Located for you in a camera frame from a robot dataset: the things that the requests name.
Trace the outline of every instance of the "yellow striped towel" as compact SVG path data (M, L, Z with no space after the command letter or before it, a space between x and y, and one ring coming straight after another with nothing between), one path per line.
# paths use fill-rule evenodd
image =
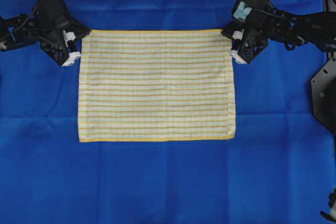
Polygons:
M82 41L79 140L234 137L230 47L219 29L93 30Z

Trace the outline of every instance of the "blue cloth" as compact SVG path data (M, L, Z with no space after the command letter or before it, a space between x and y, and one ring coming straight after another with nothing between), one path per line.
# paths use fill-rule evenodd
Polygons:
M0 15L37 0L0 0ZM236 0L65 0L95 29L221 28ZM296 14L322 0L271 0ZM1 223L325 223L336 185L333 138L310 114L326 57L270 41L234 63L230 141L79 143L79 62L59 68L36 44L0 56Z

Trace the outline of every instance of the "yellow stripe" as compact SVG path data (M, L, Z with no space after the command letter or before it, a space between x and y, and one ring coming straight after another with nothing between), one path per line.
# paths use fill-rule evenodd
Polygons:
M126 75L126 76L134 76L134 75L140 75L140 76L147 76L147 75L191 75L191 74L208 74L208 73L232 73L232 71L215 71L215 72L211 72L211 71L207 71L207 72L196 72L196 73L103 73L103 72L93 72L93 73L80 73L80 74L84 74L84 75L97 75L97 74L105 74L105 75Z
M165 80L168 81L193 81L193 80L213 80L215 77L213 76L209 76L209 77L198 77L198 78L164 78ZM157 81L157 78L146 78L146 79L125 79L125 78L113 78L113 77L102 77L102 78L83 78L83 77L79 77L79 80L83 80L83 81Z
M80 127L79 129L83 131L91 131L91 130L126 130L126 131L129 131L129 130L153 130L153 129L164 130L164 129L203 129L203 128L224 128L226 129L227 127L223 125L193 125L193 126L157 127L154 125L153 127Z
M203 67L184 67L184 68L178 68L178 67L170 67L170 68L118 68L118 67L93 67L93 66L80 66L81 69L89 69L89 70L127 70L127 71L159 71L159 70L195 70L195 69L213 69L218 68L219 66L203 66Z
M193 34L193 33L220 33L222 29L204 29L204 30L92 30L90 34Z
M165 44L205 44L205 43L217 43L225 42L226 39L208 40L208 41L165 41ZM149 41L149 42L120 42L120 41L101 41L101 40L91 40L89 41L91 45L95 44L119 44L119 45L153 45L153 44L163 44L162 41Z
M185 100L145 100L145 101L139 101L139 100L94 100L94 99L78 99L79 102L130 102L130 103L136 103L136 102L200 102L200 101L218 101L220 98L199 98L199 99L185 99Z
M197 90L213 90L221 87L207 87L207 88L197 88L197 89L80 89L80 91L120 91L120 92L154 92L154 91L197 91Z
M198 64L214 64L214 63L229 63L232 62L232 60L214 60L214 61L199 61L199 62L114 62L114 61L106 61L106 62L81 62L82 65L198 65Z
M106 51L90 51L86 54L100 54L100 55L195 55L195 54L210 54L213 52L222 52L223 50L208 50L208 51L196 51L196 52L106 52Z
M124 113L173 113L173 112L183 112L183 113L191 113L191 112L205 112L205 111L222 111L226 110L225 108L216 108L216 109L202 109L202 110L78 110L78 113L118 113L118 114L124 114Z
M173 123L217 123L217 122L227 122L227 119L222 120L193 120L193 121L174 121ZM152 121L152 122L106 122L106 121L78 121L78 124L151 124L154 123L156 125L162 123L172 123L171 121Z
M214 82L200 82L200 83L90 83L90 82L80 82L81 85L87 86L127 86L127 87L152 87L152 86L163 86L163 85L172 85L172 86L197 86L197 85L211 85L211 84L227 84L225 81L214 81Z
M201 38L218 38L223 39L222 35L204 35L204 36L193 36L193 39ZM103 36L103 35L94 35L90 36L89 39L190 39L190 36L155 36L155 37L131 37L131 36Z
M99 49L122 49L122 50L153 50L153 49L200 49L200 48L222 48L222 47L232 47L231 45L225 46L198 46L198 47L100 47L100 46L84 46L83 49L92 49L92 48L99 48Z
M152 107L194 107L194 106L224 106L226 105L226 103L205 103L205 104L174 104L174 105L169 105L169 104L158 104L158 105L153 105L153 104L147 104L147 105L143 105L143 104L139 104L139 105L135 105L135 104L131 104L131 105L99 105L99 104L95 104L95 105L88 105L88 104L79 104L78 107L80 108L86 108L86 107L106 107L106 108L131 108L133 106L139 106L142 108L152 108Z
M107 56L86 56L83 55L81 57L81 63L93 63L93 61L96 62L97 59L103 59L103 60L141 60L141 61L145 61L145 60L153 60L153 59L163 59L163 60L197 60L197 59L210 59L210 58L224 58L227 57L225 56L225 54L227 53L227 51L224 51L224 54L221 55L203 55L203 56L190 56L190 57L165 57L165 56L161 56L161 57L107 57ZM227 57L228 61L224 61L224 62L232 62L232 58L231 57Z
M197 118L197 117L220 117L220 116L228 116L227 113L225 114L213 114L213 115L174 115L175 118ZM129 115L81 115L78 118L129 118ZM166 118L165 115L132 115L132 118Z
M80 134L81 137L90 137L95 135L173 135L173 134L226 134L227 131L196 131L196 132L94 132L89 134Z
M219 92L219 93L196 93L196 94L183 94L183 96L203 96L203 95L217 95L222 94L225 95L227 92ZM161 96L178 96L181 94L79 94L80 96L91 96L91 97L161 97Z
M161 138L79 138L82 143L90 142L167 142L167 141L193 141L193 140L227 140L227 136L203 137L161 137Z

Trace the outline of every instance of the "black metal plate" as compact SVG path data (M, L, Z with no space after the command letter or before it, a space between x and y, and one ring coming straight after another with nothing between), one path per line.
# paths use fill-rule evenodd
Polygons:
M336 57L331 58L311 79L311 92L315 118L336 135L336 124L330 122L330 118L323 109L326 89L334 79L336 79Z

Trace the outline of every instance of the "blue backdrop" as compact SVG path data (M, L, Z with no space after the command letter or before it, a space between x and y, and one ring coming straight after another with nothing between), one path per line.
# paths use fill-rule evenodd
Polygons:
M0 15L37 0L0 0ZM236 0L65 0L94 29L221 28ZM271 0L296 14L322 0ZM0 56L1 223L325 223L336 185L333 138L311 115L313 45L270 46L234 63L229 141L79 143L79 62L36 44Z

